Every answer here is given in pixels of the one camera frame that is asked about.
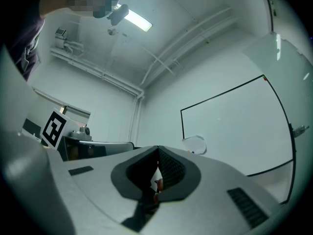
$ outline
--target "dark shirt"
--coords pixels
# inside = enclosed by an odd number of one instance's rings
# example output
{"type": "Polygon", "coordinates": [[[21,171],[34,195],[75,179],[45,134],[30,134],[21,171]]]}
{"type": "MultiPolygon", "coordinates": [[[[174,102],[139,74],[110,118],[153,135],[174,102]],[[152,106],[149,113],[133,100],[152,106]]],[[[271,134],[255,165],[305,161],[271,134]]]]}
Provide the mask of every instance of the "dark shirt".
{"type": "Polygon", "coordinates": [[[10,22],[4,43],[16,67],[27,81],[37,63],[37,48],[34,39],[40,33],[44,20],[40,17],[40,0],[14,0],[14,10],[7,18],[10,22]]]}

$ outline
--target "black cap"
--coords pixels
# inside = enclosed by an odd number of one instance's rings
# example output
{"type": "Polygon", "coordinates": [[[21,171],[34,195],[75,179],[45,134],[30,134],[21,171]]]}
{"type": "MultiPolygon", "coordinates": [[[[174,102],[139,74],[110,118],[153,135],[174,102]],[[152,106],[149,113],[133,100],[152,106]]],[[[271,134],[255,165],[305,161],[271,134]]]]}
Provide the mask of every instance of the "black cap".
{"type": "Polygon", "coordinates": [[[118,4],[119,0],[105,0],[105,5],[101,6],[99,11],[94,11],[93,16],[95,18],[102,18],[112,12],[112,7],[118,4]]]}

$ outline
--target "white ceiling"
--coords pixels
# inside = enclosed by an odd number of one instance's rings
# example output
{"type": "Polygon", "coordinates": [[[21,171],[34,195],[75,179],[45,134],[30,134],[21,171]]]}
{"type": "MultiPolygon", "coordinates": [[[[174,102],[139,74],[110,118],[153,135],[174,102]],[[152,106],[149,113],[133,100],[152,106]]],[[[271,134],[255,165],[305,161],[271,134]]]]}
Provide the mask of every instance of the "white ceiling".
{"type": "MultiPolygon", "coordinates": [[[[118,33],[110,36],[107,30],[112,27],[106,18],[81,17],[77,39],[71,40],[84,44],[85,59],[136,85],[140,85],[150,68],[146,82],[141,85],[143,88],[166,70],[148,52],[156,57],[163,54],[160,60],[172,68],[178,65],[173,59],[182,60],[231,28],[241,27],[257,36],[269,31],[264,0],[120,0],[119,3],[127,4],[147,19],[152,28],[144,32],[123,20],[115,27],[118,33]],[[200,27],[195,27],[208,18],[200,27]],[[193,27],[196,29],[186,34],[193,27]],[[184,37],[171,46],[181,36],[184,37]]],[[[75,21],[69,20],[70,23],[77,25],[75,21]]]]}

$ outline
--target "whiteboard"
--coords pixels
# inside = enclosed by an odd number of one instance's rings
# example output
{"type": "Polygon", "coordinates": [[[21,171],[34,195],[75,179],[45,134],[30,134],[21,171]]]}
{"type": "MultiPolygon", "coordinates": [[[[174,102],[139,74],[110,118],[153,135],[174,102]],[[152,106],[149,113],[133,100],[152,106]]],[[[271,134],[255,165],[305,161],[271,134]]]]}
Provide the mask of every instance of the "whiteboard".
{"type": "Polygon", "coordinates": [[[203,156],[244,175],[292,160],[288,123],[268,81],[260,77],[181,111],[184,138],[204,137],[203,156]]]}
{"type": "Polygon", "coordinates": [[[252,181],[266,189],[279,203],[288,199],[292,182],[294,161],[277,169],[249,177],[252,181]]]}

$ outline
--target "black whiteboard border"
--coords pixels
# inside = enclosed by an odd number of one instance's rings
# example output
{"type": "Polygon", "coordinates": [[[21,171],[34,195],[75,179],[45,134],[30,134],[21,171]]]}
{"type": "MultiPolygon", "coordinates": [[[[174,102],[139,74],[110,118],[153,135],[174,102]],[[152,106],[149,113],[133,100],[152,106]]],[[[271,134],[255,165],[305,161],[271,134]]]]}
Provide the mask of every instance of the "black whiteboard border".
{"type": "Polygon", "coordinates": [[[192,108],[192,107],[194,107],[194,106],[197,106],[197,105],[199,105],[199,104],[202,104],[202,103],[204,103],[204,102],[206,102],[206,101],[209,101],[209,100],[211,100],[211,99],[214,99],[214,98],[216,98],[216,97],[218,97],[218,96],[224,95],[224,94],[226,94],[226,93],[228,93],[228,92],[231,92],[231,91],[233,91],[233,90],[235,90],[235,89],[237,89],[237,88],[239,88],[239,87],[241,87],[241,86],[244,86],[244,85],[246,85],[246,84],[248,84],[248,83],[251,83],[251,82],[253,82],[253,81],[255,81],[255,80],[259,79],[259,78],[263,78],[265,81],[268,82],[268,84],[270,85],[270,87],[271,87],[272,90],[274,91],[274,93],[275,93],[275,95],[276,95],[276,97],[277,97],[277,99],[278,99],[278,102],[279,102],[280,106],[281,106],[282,109],[283,109],[283,112],[284,112],[284,115],[285,115],[285,118],[286,118],[286,121],[287,121],[287,124],[288,124],[288,127],[289,127],[289,133],[290,133],[290,139],[291,139],[291,145],[292,145],[292,159],[289,160],[289,161],[287,161],[287,162],[285,162],[285,163],[283,163],[283,164],[281,164],[281,165],[279,165],[279,166],[276,166],[276,167],[274,167],[274,168],[271,168],[271,169],[268,169],[268,170],[265,170],[265,171],[261,171],[261,172],[255,173],[255,174],[247,175],[247,177],[260,175],[260,174],[263,174],[263,173],[266,173],[266,172],[269,172],[269,171],[278,169],[278,168],[280,168],[280,167],[282,167],[282,166],[284,166],[284,165],[286,165],[286,164],[288,164],[288,163],[290,163],[290,162],[293,162],[293,166],[292,166],[292,176],[291,176],[291,185],[290,185],[290,189],[289,189],[289,192],[288,192],[288,196],[287,196],[287,199],[286,199],[285,201],[283,201],[283,202],[280,203],[280,204],[285,204],[285,203],[289,202],[289,199],[290,199],[290,196],[291,196],[291,192],[292,192],[292,189],[293,189],[294,177],[295,177],[295,164],[296,164],[295,153],[296,153],[296,149],[295,149],[295,142],[294,142],[294,136],[293,136],[293,129],[292,129],[291,124],[289,123],[289,120],[288,120],[288,117],[287,117],[287,114],[286,114],[286,111],[285,111],[285,109],[284,109],[284,107],[283,107],[282,102],[280,101],[280,99],[279,99],[279,97],[278,97],[278,95],[277,95],[275,89],[273,88],[273,86],[271,85],[271,83],[269,82],[269,80],[267,79],[267,77],[266,77],[264,74],[263,74],[263,75],[260,75],[260,76],[258,76],[258,77],[256,77],[256,78],[253,78],[253,79],[249,80],[248,82],[245,82],[245,83],[243,83],[243,84],[241,84],[241,85],[239,85],[239,86],[236,86],[236,87],[234,87],[234,88],[232,88],[232,89],[230,89],[230,90],[228,90],[228,91],[226,91],[226,92],[220,93],[220,94],[218,94],[218,95],[216,95],[216,96],[213,96],[213,97],[211,97],[211,98],[209,98],[209,99],[206,99],[206,100],[204,100],[204,101],[201,101],[201,102],[199,102],[199,103],[196,103],[196,104],[194,104],[194,105],[191,105],[191,106],[189,106],[189,107],[186,107],[186,108],[180,110],[180,118],[181,118],[181,126],[182,126],[182,137],[183,137],[183,139],[185,139],[185,132],[184,132],[184,124],[183,124],[183,118],[182,118],[182,111],[187,110],[187,109],[189,109],[189,108],[192,108]]]}

